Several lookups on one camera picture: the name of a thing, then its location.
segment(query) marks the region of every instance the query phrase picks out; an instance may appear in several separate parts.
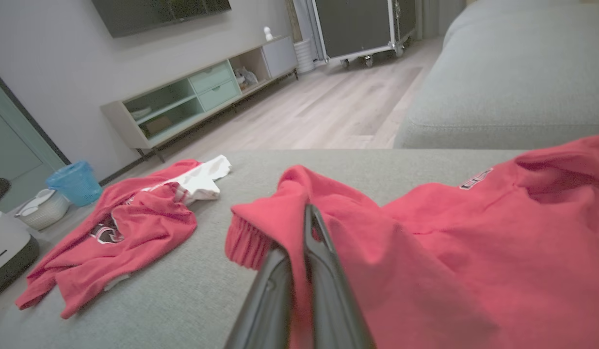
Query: wall-mounted tv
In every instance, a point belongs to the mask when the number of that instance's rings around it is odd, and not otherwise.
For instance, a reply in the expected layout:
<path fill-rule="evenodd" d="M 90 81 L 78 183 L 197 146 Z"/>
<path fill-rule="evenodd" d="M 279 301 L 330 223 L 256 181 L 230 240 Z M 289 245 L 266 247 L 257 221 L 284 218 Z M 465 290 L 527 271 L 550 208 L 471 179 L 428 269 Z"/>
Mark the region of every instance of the wall-mounted tv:
<path fill-rule="evenodd" d="M 113 37 L 230 11 L 228 0 L 93 0 Z"/>

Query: white vase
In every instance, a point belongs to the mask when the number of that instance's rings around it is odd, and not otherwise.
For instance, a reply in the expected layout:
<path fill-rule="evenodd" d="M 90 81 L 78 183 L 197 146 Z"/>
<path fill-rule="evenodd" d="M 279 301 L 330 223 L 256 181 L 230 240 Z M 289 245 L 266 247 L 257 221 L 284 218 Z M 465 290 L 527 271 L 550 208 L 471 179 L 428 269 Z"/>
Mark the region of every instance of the white vase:
<path fill-rule="evenodd" d="M 314 61 L 312 60 L 312 50 L 310 48 L 310 39 L 297 42 L 295 46 L 295 54 L 297 55 L 298 73 L 307 73 L 314 70 Z"/>

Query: red sweatshirt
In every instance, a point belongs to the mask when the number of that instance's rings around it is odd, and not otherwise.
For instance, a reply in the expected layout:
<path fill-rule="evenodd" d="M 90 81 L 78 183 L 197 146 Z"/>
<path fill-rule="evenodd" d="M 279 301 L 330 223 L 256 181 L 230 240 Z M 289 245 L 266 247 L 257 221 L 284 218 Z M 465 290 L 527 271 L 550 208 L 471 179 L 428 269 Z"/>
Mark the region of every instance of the red sweatshirt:
<path fill-rule="evenodd" d="M 380 349 L 599 348 L 599 136 L 383 207 L 302 166 L 273 196 L 234 206 L 231 260 L 258 268 L 272 239 L 290 255 L 295 349 L 310 347 L 312 327 L 306 203 L 321 210 Z"/>
<path fill-rule="evenodd" d="M 111 280 L 146 267 L 187 240 L 195 230 L 195 216 L 183 203 L 175 202 L 175 183 L 140 190 L 198 165 L 192 159 L 182 160 L 150 176 L 106 188 L 93 213 L 27 276 L 28 287 L 15 302 L 17 306 L 36 305 L 57 284 L 66 303 L 60 316 L 69 318 Z M 99 223 L 111 229 L 99 229 Z"/>

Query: stand leg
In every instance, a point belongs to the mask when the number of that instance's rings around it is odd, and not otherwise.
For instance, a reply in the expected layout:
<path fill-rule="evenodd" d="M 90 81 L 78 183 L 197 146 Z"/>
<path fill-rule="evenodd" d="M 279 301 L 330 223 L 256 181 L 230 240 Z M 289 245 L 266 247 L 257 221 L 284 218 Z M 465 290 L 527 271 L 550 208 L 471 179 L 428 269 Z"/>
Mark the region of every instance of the stand leg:
<path fill-rule="evenodd" d="M 155 155 L 157 155 L 159 161 L 161 161 L 162 163 L 166 163 L 166 161 L 162 157 L 162 154 L 159 152 L 159 150 L 157 150 L 157 148 L 153 148 L 153 152 L 155 153 Z"/>
<path fill-rule="evenodd" d="M 142 149 L 137 148 L 136 150 L 138 151 L 138 153 L 140 153 L 140 156 L 142 157 L 142 159 L 148 161 L 148 159 L 146 158 L 146 154 L 144 154 L 144 152 L 142 152 Z"/>

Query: gray sofa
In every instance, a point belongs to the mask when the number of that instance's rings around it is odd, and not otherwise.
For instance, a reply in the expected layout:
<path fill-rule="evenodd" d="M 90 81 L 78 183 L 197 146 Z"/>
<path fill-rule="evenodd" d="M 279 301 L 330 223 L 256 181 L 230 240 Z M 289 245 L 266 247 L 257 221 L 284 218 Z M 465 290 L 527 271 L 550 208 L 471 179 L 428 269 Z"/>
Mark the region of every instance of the gray sofa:
<path fill-rule="evenodd" d="M 599 4 L 478 0 L 446 34 L 395 148 L 531 149 L 599 133 Z"/>
<path fill-rule="evenodd" d="M 218 201 L 190 208 L 198 227 L 181 246 L 62 320 L 55 287 L 36 307 L 14 305 L 0 324 L 0 349 L 222 348 L 256 274 L 224 254 L 230 207 L 275 192 L 289 166 L 312 170 L 385 204 L 429 182 L 460 185 L 516 150 L 294 150 L 227 154 L 233 172 Z"/>

